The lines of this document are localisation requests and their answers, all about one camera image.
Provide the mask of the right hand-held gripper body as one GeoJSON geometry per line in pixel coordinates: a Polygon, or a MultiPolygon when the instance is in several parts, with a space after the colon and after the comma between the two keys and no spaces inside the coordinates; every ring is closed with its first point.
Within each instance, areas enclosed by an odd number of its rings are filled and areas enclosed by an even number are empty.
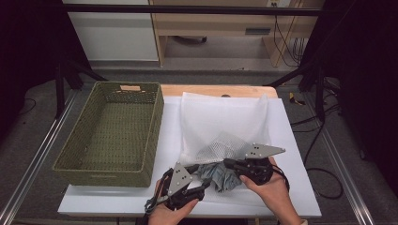
{"type": "Polygon", "coordinates": [[[252,144],[245,153],[249,177],[256,185],[264,185],[273,175],[273,164],[269,158],[284,153],[285,149],[260,143],[252,144]]]}

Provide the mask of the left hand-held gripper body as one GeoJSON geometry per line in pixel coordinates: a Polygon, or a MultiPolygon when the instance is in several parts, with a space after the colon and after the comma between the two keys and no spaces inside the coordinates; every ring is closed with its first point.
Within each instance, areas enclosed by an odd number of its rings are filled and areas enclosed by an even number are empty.
{"type": "Polygon", "coordinates": [[[164,204],[169,209],[177,210],[194,199],[198,201],[204,199],[205,190],[189,190],[189,185],[192,180],[192,174],[189,174],[186,171],[186,167],[178,162],[173,168],[172,174],[166,179],[162,187],[162,195],[166,197],[164,204]]]}

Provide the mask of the light blue denim garment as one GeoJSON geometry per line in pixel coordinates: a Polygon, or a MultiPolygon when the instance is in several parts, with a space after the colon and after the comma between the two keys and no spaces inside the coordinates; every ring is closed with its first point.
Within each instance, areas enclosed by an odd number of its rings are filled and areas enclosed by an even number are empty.
{"type": "Polygon", "coordinates": [[[225,167],[223,162],[200,165],[197,171],[202,180],[211,179],[217,192],[231,191],[242,184],[232,169],[225,167]]]}

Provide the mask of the white mesh laundry bag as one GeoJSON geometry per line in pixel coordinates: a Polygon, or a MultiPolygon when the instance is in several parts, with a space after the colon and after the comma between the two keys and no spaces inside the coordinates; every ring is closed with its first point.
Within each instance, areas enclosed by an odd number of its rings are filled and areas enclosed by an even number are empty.
{"type": "MultiPolygon", "coordinates": [[[[254,143],[269,144],[268,97],[211,97],[185,93],[181,99],[180,121],[183,165],[243,159],[254,143]]],[[[205,200],[261,206],[261,198],[243,184],[231,191],[217,192],[211,180],[205,200]]]]}

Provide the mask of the green woven basket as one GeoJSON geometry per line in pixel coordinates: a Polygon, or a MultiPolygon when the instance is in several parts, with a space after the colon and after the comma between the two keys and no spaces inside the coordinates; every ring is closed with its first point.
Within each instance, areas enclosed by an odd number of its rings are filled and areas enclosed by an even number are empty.
{"type": "Polygon", "coordinates": [[[157,82],[96,82],[53,170],[74,186],[149,187],[163,107],[157,82]]]}

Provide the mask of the person's right hand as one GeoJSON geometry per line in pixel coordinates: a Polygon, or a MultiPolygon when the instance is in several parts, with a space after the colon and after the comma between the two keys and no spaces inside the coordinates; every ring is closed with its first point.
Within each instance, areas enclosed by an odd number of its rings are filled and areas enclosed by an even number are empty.
{"type": "Polygon", "coordinates": [[[257,186],[254,181],[245,175],[241,175],[239,178],[248,189],[255,192],[261,198],[277,219],[278,215],[283,214],[298,215],[281,175],[274,173],[270,180],[262,186],[257,186]]]}

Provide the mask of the person's left hand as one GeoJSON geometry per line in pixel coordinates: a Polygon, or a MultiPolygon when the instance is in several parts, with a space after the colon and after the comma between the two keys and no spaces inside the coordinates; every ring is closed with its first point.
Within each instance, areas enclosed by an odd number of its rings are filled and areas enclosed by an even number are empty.
{"type": "Polygon", "coordinates": [[[194,199],[178,210],[171,210],[163,203],[158,204],[148,216],[147,225],[177,225],[198,203],[199,201],[194,199]]]}

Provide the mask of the white board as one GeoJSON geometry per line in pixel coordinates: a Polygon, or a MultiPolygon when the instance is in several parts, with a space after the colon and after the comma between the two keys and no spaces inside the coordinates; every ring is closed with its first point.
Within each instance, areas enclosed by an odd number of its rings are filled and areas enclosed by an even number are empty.
{"type": "MultiPolygon", "coordinates": [[[[68,187],[58,212],[73,217],[139,217],[146,201],[153,196],[154,184],[175,165],[181,149],[180,98],[167,97],[163,110],[152,186],[142,187],[68,187]]],[[[274,157],[290,183],[290,198],[303,218],[321,215],[318,202],[290,127],[283,102],[268,101],[267,118],[270,142],[285,149],[274,157]]],[[[235,204],[202,200],[191,212],[193,218],[269,218],[272,213],[259,196],[243,186],[229,193],[235,204]]]]}

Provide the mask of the wooden table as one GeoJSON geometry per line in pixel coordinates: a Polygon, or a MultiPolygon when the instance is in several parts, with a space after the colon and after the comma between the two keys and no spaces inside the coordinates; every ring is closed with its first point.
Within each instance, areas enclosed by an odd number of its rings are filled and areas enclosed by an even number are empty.
{"type": "Polygon", "coordinates": [[[213,97],[230,96],[232,98],[277,98],[273,87],[249,85],[193,85],[193,84],[162,84],[164,96],[181,96],[184,92],[208,95],[213,97]]]}

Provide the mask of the yellow and black tool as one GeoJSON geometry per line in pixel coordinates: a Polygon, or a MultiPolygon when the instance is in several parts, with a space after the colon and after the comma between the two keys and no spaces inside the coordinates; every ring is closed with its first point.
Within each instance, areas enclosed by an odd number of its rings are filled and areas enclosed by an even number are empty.
{"type": "Polygon", "coordinates": [[[295,104],[298,104],[298,105],[306,105],[305,101],[303,101],[303,100],[297,100],[297,99],[295,98],[294,93],[291,93],[291,92],[289,93],[289,102],[295,103],[295,104]]]}

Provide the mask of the black metal stand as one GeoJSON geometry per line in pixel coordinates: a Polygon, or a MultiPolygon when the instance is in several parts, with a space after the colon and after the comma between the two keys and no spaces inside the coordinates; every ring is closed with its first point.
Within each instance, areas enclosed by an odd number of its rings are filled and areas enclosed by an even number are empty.
{"type": "Polygon", "coordinates": [[[324,122],[326,120],[323,101],[325,75],[323,68],[319,64],[306,63],[299,66],[287,75],[282,76],[280,79],[268,83],[268,86],[276,88],[283,83],[296,78],[298,75],[302,75],[302,79],[298,84],[300,92],[308,92],[313,86],[315,86],[315,115],[321,122],[324,122]]]}
{"type": "Polygon", "coordinates": [[[71,89],[79,90],[84,85],[80,77],[81,74],[85,74],[95,81],[105,81],[105,78],[94,72],[91,68],[85,67],[73,60],[66,60],[55,67],[56,119],[61,116],[66,108],[64,82],[67,82],[71,89]]]}

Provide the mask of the wooden desk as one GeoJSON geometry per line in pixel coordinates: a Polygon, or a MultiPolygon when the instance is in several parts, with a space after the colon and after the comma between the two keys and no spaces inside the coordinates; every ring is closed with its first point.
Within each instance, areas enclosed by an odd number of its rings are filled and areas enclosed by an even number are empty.
{"type": "MultiPolygon", "coordinates": [[[[326,0],[148,0],[152,6],[217,6],[320,9],[326,0]]],[[[310,16],[163,14],[152,15],[160,40],[181,37],[261,37],[274,67],[286,58],[287,44],[309,38],[317,21],[310,16]]]]}

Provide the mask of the black curtain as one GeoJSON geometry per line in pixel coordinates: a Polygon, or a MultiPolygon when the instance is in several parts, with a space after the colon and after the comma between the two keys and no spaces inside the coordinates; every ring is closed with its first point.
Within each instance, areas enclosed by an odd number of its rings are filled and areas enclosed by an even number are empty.
{"type": "Polygon", "coordinates": [[[398,0],[325,0],[334,15],[317,19],[308,61],[332,30],[336,43],[321,55],[354,137],[398,197],[398,0]]]}
{"type": "Polygon", "coordinates": [[[90,64],[63,0],[0,0],[0,142],[30,88],[54,79],[61,59],[90,64]]]}

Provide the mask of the white cabinet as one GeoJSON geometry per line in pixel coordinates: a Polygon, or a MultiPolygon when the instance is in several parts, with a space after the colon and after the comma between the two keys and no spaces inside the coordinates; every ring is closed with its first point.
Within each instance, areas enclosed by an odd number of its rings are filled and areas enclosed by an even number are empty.
{"type": "Polygon", "coordinates": [[[70,12],[70,20],[89,61],[157,61],[148,13],[70,12]]]}

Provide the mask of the black horizontal bar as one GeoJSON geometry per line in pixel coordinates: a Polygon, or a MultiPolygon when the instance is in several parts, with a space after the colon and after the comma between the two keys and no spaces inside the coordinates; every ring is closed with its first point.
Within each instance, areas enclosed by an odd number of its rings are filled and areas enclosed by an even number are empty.
{"type": "Polygon", "coordinates": [[[166,14],[220,14],[220,15],[281,15],[319,16],[322,9],[280,7],[213,7],[213,6],[144,6],[63,4],[68,12],[99,13],[166,13],[166,14]]]}

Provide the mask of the aluminium rail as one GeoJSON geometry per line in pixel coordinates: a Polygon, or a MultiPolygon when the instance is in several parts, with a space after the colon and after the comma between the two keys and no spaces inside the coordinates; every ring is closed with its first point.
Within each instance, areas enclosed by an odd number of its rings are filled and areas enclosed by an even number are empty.
{"type": "Polygon", "coordinates": [[[375,225],[375,221],[371,216],[371,213],[363,200],[354,179],[350,172],[346,168],[332,138],[330,137],[329,131],[326,127],[322,127],[319,131],[321,140],[326,146],[326,152],[328,153],[330,162],[339,178],[342,186],[344,195],[350,203],[351,209],[355,214],[359,225],[375,225]]]}
{"type": "Polygon", "coordinates": [[[71,90],[65,103],[65,109],[60,115],[54,119],[49,131],[44,140],[41,142],[38,151],[34,155],[28,168],[20,180],[19,185],[15,188],[13,194],[9,198],[5,208],[0,212],[0,225],[11,225],[13,219],[17,215],[24,198],[29,189],[32,187],[40,168],[45,161],[47,155],[52,149],[54,142],[57,139],[59,131],[63,127],[65,120],[69,116],[69,112],[75,103],[75,98],[78,96],[78,90],[71,90]]]}

